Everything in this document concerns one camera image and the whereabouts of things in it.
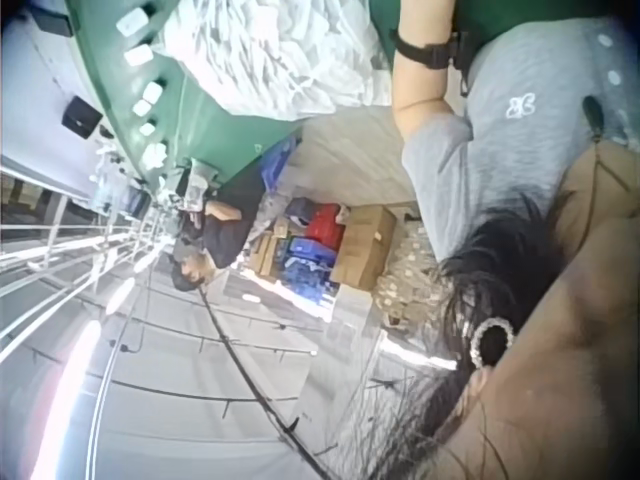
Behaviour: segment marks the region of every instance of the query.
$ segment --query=black cable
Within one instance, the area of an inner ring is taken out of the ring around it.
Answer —
[[[211,318],[211,323],[213,324],[214,328],[218,332],[218,335],[220,336],[220,339],[222,340],[222,343],[224,344],[225,348],[229,352],[229,355],[231,356],[233,363],[235,363],[236,367],[238,367],[238,370],[240,371],[240,375],[242,375],[242,378],[247,383],[249,390],[251,390],[251,393],[253,393],[254,397],[256,398],[256,400],[258,401],[262,409],[267,414],[267,417],[269,419],[273,418],[276,421],[280,430],[279,433],[281,435],[285,435],[291,440],[291,442],[293,442],[300,456],[309,464],[309,466],[318,474],[320,478],[322,478],[323,480],[331,480],[331,476],[329,475],[329,473],[318,463],[318,461],[314,458],[313,454],[311,454],[306,449],[306,447],[302,444],[298,436],[293,431],[289,430],[289,426],[286,425],[280,419],[280,416],[276,413],[276,411],[271,407],[269,402],[262,395],[262,393],[260,392],[256,384],[251,379],[246,369],[240,362],[240,359],[236,355],[235,350],[231,346],[231,342],[229,342],[228,337],[225,335],[224,331],[222,330],[222,327],[218,323],[218,319],[213,314],[213,310],[211,310],[211,307],[209,306],[209,302],[207,302],[207,297],[204,291],[201,288],[199,288],[198,291],[200,292],[200,296],[202,297],[202,302],[204,303],[204,306],[207,309],[207,312],[209,313],[209,317]]]

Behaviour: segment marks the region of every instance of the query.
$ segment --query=cardboard box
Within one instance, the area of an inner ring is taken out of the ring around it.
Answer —
[[[281,240],[282,240],[281,238],[277,238],[274,235],[272,235],[271,238],[269,238],[269,242],[267,244],[267,250],[264,254],[262,266],[260,267],[261,277],[275,278],[277,276],[278,272],[275,266],[276,249],[278,248],[278,244]]]
[[[263,233],[251,250],[251,255],[249,255],[247,267],[257,274],[259,274],[262,269],[262,263],[264,262],[265,255],[267,254],[267,248],[269,247],[269,240],[271,240],[271,234]]]
[[[287,238],[289,235],[289,219],[278,217],[273,225],[273,236],[276,238]]]
[[[396,217],[382,205],[351,210],[331,281],[371,291],[387,263]]]

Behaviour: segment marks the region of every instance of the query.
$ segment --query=small white item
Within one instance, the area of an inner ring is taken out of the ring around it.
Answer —
[[[144,92],[142,92],[142,98],[149,102],[151,105],[155,105],[160,95],[162,95],[163,88],[156,82],[150,82],[146,86]]]
[[[167,146],[164,143],[152,143],[147,146],[142,154],[142,164],[151,170],[164,165],[167,158]]]
[[[153,132],[156,131],[156,127],[153,123],[145,123],[143,126],[140,127],[140,133],[142,135],[144,135],[145,137],[148,137],[149,135],[151,135]]]
[[[144,117],[151,111],[151,104],[146,100],[140,100],[133,106],[133,113],[139,117]]]
[[[139,67],[153,59],[153,51],[148,44],[143,43],[124,52],[124,59],[132,67]]]
[[[134,8],[118,20],[116,28],[123,36],[130,37],[147,25],[149,25],[149,15],[142,8]]]

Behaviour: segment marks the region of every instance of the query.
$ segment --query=hair clip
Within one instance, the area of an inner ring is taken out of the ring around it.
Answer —
[[[471,338],[471,361],[476,368],[482,368],[484,366],[480,355],[480,342],[482,341],[482,337],[485,332],[492,327],[500,327],[504,330],[504,333],[507,336],[507,348],[511,347],[513,344],[513,327],[507,320],[499,317],[486,319],[480,324],[480,326],[478,326],[478,328],[476,328],[475,332],[473,332],[473,337]]]

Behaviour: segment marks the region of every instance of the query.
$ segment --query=white fabric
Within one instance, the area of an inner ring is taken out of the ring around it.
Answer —
[[[365,0],[181,0],[156,50],[234,115],[298,120],[391,104]]]

